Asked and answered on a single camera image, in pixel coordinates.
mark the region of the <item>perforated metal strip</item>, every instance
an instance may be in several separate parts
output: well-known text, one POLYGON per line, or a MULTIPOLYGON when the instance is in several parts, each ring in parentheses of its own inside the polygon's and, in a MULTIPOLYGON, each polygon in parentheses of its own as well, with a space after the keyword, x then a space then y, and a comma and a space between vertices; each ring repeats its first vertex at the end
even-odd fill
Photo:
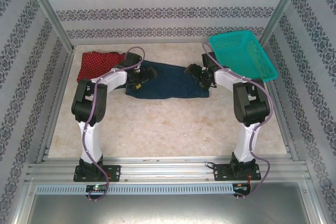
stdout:
MULTIPOLYGON (((37 195, 81 195, 86 185, 39 185, 37 195)), ((232 184, 112 185, 109 195, 233 194, 232 184)))

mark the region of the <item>red polka dot cloth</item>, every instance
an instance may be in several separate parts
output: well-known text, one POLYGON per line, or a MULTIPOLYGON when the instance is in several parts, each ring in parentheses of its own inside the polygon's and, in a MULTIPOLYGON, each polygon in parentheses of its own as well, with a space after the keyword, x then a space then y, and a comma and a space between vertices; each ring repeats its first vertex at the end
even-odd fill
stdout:
POLYGON ((109 72, 115 65, 125 59, 125 54, 117 52, 85 52, 78 73, 77 82, 81 79, 93 79, 109 72))

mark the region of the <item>cable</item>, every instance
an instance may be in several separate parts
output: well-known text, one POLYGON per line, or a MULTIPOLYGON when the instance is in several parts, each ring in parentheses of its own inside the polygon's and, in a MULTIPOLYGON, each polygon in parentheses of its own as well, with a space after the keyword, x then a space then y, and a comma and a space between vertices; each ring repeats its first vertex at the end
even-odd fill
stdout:
POLYGON ((209 58, 210 59, 212 59, 212 61, 214 62, 214 63, 216 63, 221 69, 223 69, 226 73, 229 73, 231 76, 233 76, 233 77, 235 77, 235 78, 238 78, 238 79, 240 79, 240 80, 242 80, 242 81, 247 81, 247 82, 249 82, 249 83, 251 83, 251 84, 253 84, 253 85, 255 85, 255 86, 257 86, 266 96, 267 96, 267 99, 268 99, 268 102, 269 102, 269 106, 270 106, 270 112, 269 112, 269 115, 268 115, 268 117, 262 122, 262 123, 260 123, 260 124, 258 124, 258 125, 256 125, 255 127, 254 127, 254 129, 253 129, 253 131, 252 131, 252 134, 251 134, 251 138, 250 138, 250 142, 249 142, 249 151, 250 151, 250 153, 251 153, 251 155, 255 158, 255 159, 258 159, 258 160, 261 160, 261 161, 264 161, 264 162, 266 162, 267 163, 267 170, 266 170, 266 172, 265 172, 265 175, 263 176, 263 178, 261 179, 261 181, 259 182, 259 184, 256 186, 256 188, 253 190, 253 191, 251 191, 247 196, 250 196, 251 194, 253 194, 256 190, 258 190, 259 188, 260 188, 260 186, 263 184, 263 182, 265 181, 265 179, 267 178, 267 176, 268 176, 268 174, 269 174, 269 170, 270 170, 270 168, 271 168, 271 164, 269 163, 269 161, 267 160, 267 159, 265 159, 265 158, 262 158, 262 157, 258 157, 256 154, 254 154, 254 152, 253 152, 253 150, 252 150, 252 143, 253 143, 253 137, 254 137, 254 135, 255 135, 255 133, 256 133, 256 130, 258 129, 258 128, 260 128, 261 126, 263 126, 265 123, 267 123, 270 119, 271 119, 271 117, 272 117, 272 115, 273 115, 273 113, 274 113, 274 105, 273 105, 273 102, 272 102, 272 98, 271 98, 271 96, 269 95, 269 93, 265 90, 265 88, 263 88, 261 85, 259 85, 258 83, 256 83, 256 82, 254 82, 254 81, 252 81, 251 79, 249 79, 249 78, 246 78, 246 77, 243 77, 243 76, 241 76, 241 75, 239 75, 239 74, 237 74, 237 73, 234 73, 233 71, 231 71, 229 68, 224 68, 221 64, 219 64, 219 62, 217 61, 217 60, 215 60, 210 54, 209 54, 209 52, 206 50, 206 48, 205 48, 205 45, 207 45, 211 50, 213 50, 212 49, 212 47, 211 47, 211 45, 209 44, 209 43, 202 43, 202 47, 203 47, 203 49, 204 49, 204 51, 205 51, 205 53, 206 53, 206 55, 208 55, 209 56, 209 58))
MULTIPOLYGON (((97 199, 95 199, 95 201, 98 201, 98 200, 101 200, 105 195, 106 193, 108 192, 108 189, 109 189, 109 176, 107 175, 107 173, 103 170, 103 168, 101 168, 97 162, 92 158, 92 156, 90 155, 89 153, 89 150, 87 149, 86 147, 86 144, 85 144, 85 134, 86 134, 86 130, 87 130, 87 127, 88 127, 88 124, 90 123, 90 121, 92 120, 92 117, 93 117, 93 114, 94 114, 94 109, 96 107, 96 99, 97 99, 97 87, 98 87, 98 84, 106 77, 108 77, 109 75, 113 74, 113 73, 116 73, 116 72, 119 72, 119 71, 125 71, 125 70, 129 70, 129 69, 132 69, 132 68, 136 68, 138 66, 140 66, 140 64, 143 62, 143 60, 145 59, 145 56, 146 56, 146 53, 145 53, 145 50, 143 50, 141 47, 131 47, 130 49, 128 49, 128 51, 126 52, 125 54, 125 59, 126 59, 126 56, 127 54, 134 48, 139 48, 142 53, 143 53, 143 56, 142 56, 142 59, 137 63, 137 64, 134 64, 132 66, 129 66, 129 67, 125 67, 125 68, 121 68, 121 69, 115 69, 113 70, 112 72, 108 72, 106 74, 103 74, 95 83, 94 85, 94 92, 93 92, 93 101, 92 101, 92 108, 91 108, 91 112, 90 112, 90 116, 88 118, 88 120, 85 122, 85 125, 84 125, 84 129, 83 129, 83 136, 82 136, 82 144, 83 144, 83 148, 86 152, 86 154, 88 155, 89 159, 91 160, 91 162, 104 174, 105 176, 105 179, 106 179, 106 189, 105 189, 105 192, 97 199)), ((92 191, 89 192, 89 195, 88 195, 88 198, 89 200, 93 200, 90 195, 91 195, 92 191)))

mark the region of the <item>enclosure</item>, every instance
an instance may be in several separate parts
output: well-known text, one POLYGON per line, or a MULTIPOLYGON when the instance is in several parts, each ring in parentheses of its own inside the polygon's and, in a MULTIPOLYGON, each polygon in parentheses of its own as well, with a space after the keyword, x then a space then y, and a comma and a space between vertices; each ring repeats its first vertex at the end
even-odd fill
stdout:
POLYGON ((0 223, 336 222, 335 0, 0 3, 0 223), (147 61, 186 68, 202 65, 202 42, 239 30, 254 33, 278 73, 265 83, 275 114, 256 144, 271 165, 259 191, 236 200, 241 181, 216 181, 206 166, 229 163, 237 144, 232 92, 138 99, 116 89, 100 144, 104 164, 121 166, 119 181, 89 202, 94 183, 73 181, 82 54, 140 46, 147 61))

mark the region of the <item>plastic basket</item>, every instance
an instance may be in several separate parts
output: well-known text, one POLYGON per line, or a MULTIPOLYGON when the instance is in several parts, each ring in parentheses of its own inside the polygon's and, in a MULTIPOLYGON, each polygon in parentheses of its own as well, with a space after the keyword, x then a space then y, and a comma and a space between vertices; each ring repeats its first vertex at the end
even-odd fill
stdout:
POLYGON ((211 36, 209 42, 218 62, 241 76, 262 79, 278 77, 273 64, 251 31, 233 31, 211 36))

